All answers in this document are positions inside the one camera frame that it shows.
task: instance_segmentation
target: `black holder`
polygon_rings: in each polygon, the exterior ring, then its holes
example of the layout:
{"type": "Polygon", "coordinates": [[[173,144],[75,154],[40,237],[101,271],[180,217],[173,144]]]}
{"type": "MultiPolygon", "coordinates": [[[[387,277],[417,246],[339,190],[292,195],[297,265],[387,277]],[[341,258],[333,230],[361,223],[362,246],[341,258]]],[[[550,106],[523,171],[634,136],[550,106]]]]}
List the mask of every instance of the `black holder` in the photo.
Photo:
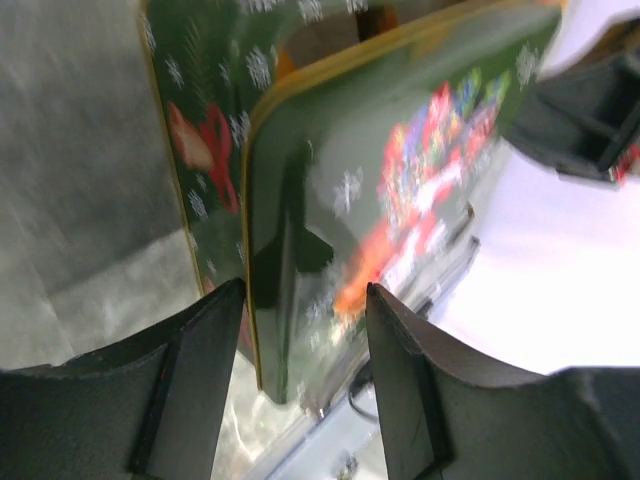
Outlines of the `black holder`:
{"type": "Polygon", "coordinates": [[[209,480],[244,298],[232,280],[59,367],[0,371],[0,478],[209,480]]]}
{"type": "Polygon", "coordinates": [[[504,137],[561,175],[619,182],[640,137],[640,48],[539,81],[504,137]]]}
{"type": "Polygon", "coordinates": [[[366,321],[389,480],[640,478],[640,368],[528,372],[379,285],[366,321]]]}

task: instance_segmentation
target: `christmas tray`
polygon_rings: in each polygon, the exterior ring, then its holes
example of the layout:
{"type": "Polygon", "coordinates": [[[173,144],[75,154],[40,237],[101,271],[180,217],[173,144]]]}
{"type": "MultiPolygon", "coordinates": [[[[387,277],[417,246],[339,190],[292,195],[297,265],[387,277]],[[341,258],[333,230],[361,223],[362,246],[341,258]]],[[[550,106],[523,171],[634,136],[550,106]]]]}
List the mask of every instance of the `christmas tray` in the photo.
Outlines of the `christmas tray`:
{"type": "Polygon", "coordinates": [[[534,85],[505,137],[563,176],[620,183],[638,156],[640,20],[616,26],[579,64],[534,85]]]}
{"type": "Polygon", "coordinates": [[[464,236],[557,27],[548,3],[145,4],[202,288],[246,274],[239,348],[275,402],[361,343],[367,282],[402,298],[464,236]]]}

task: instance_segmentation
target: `colorful decoration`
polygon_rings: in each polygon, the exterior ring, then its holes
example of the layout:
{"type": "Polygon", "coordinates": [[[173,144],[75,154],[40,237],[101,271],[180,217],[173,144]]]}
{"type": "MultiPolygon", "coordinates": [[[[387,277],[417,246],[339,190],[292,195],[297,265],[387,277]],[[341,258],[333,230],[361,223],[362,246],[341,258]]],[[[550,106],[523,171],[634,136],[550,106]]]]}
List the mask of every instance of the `colorful decoration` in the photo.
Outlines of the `colorful decoration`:
{"type": "Polygon", "coordinates": [[[462,186],[466,172],[489,145],[510,75],[490,81],[474,108],[481,81],[480,70],[474,69],[453,93],[443,84],[408,125],[392,128],[378,184],[383,216],[362,242],[351,278],[334,299],[338,315],[361,314],[368,282],[400,288],[417,260],[446,238],[446,226],[434,208],[462,186]]]}
{"type": "Polygon", "coordinates": [[[229,176],[231,129],[220,109],[216,105],[209,106],[207,121],[200,125],[199,131],[183,117],[175,104],[170,103],[168,110],[171,138],[184,164],[206,171],[224,208],[237,213],[238,196],[229,176]]]}

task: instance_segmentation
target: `concrete floor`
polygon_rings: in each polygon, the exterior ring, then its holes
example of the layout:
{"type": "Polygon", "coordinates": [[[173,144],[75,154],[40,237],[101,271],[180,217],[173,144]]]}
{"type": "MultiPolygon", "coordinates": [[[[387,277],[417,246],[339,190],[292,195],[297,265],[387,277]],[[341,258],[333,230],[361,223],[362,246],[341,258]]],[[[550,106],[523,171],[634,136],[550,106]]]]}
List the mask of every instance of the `concrete floor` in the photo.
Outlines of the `concrete floor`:
{"type": "MultiPolygon", "coordinates": [[[[0,5],[0,368],[59,364],[198,297],[138,2],[0,5]]],[[[214,478],[294,418],[236,358],[214,478]]]]}

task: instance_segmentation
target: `gold rim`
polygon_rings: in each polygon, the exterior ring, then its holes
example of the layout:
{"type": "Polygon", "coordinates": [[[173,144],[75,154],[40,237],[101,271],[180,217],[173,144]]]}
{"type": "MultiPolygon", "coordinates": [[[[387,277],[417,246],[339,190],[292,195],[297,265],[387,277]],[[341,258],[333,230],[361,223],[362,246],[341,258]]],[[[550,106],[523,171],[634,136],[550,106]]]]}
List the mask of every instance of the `gold rim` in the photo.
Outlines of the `gold rim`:
{"type": "Polygon", "coordinates": [[[290,73],[280,82],[273,85],[264,95],[257,101],[251,111],[251,131],[245,143],[242,154],[242,188],[241,197],[244,208],[242,209],[242,227],[245,248],[245,275],[247,283],[247,312],[249,314],[249,324],[254,344],[254,355],[256,357],[256,377],[258,381],[258,389],[262,390],[262,369],[259,359],[259,343],[257,335],[257,324],[255,319],[255,309],[253,305],[253,287],[251,276],[251,236],[249,233],[250,221],[247,213],[249,205],[249,165],[251,156],[251,147],[256,137],[259,127],[266,121],[267,117],[276,109],[276,107],[291,98],[292,96],[312,88],[316,85],[326,82],[338,75],[349,70],[370,62],[381,57],[397,48],[406,46],[413,42],[422,40],[418,53],[427,53],[427,45],[433,45],[433,41],[439,41],[446,37],[446,33],[456,23],[467,20],[473,16],[490,12],[498,7],[504,7],[509,4],[532,3],[530,0],[478,0],[471,5],[471,11],[464,14],[464,10],[468,10],[470,5],[458,4],[438,12],[427,15],[425,18],[414,20],[406,25],[402,25],[389,32],[367,40],[361,44],[349,47],[335,55],[324,58],[309,66],[290,73]]]}
{"type": "MultiPolygon", "coordinates": [[[[140,6],[138,10],[141,14],[144,14],[145,17],[147,15],[147,9],[149,7],[150,0],[140,0],[140,6]]],[[[147,45],[146,32],[144,30],[144,25],[142,25],[142,18],[138,16],[136,20],[136,26],[138,28],[138,37],[140,39],[140,45],[142,45],[143,54],[145,57],[145,61],[147,63],[147,74],[149,75],[151,89],[153,90],[154,102],[156,104],[156,108],[158,109],[158,113],[160,114],[160,120],[162,123],[162,136],[164,138],[165,147],[167,152],[169,153],[169,162],[171,163],[171,177],[173,178],[173,183],[176,187],[178,193],[178,203],[180,204],[180,216],[182,217],[182,224],[184,226],[184,234],[185,239],[187,240],[187,245],[189,245],[189,254],[191,255],[191,261],[194,267],[194,274],[196,275],[196,284],[198,285],[198,291],[200,292],[200,296],[204,296],[204,286],[202,285],[202,274],[200,272],[200,267],[198,265],[198,260],[196,257],[196,252],[194,246],[191,242],[191,228],[189,226],[189,221],[187,217],[187,209],[184,205],[184,197],[182,195],[182,187],[180,186],[180,181],[178,179],[178,170],[176,168],[176,159],[173,155],[173,147],[171,146],[171,140],[169,138],[169,130],[167,127],[167,121],[164,114],[164,107],[162,106],[162,98],[160,97],[160,90],[158,88],[158,82],[156,80],[156,67],[153,64],[153,58],[151,56],[151,51],[149,50],[149,46],[147,45]]]]}

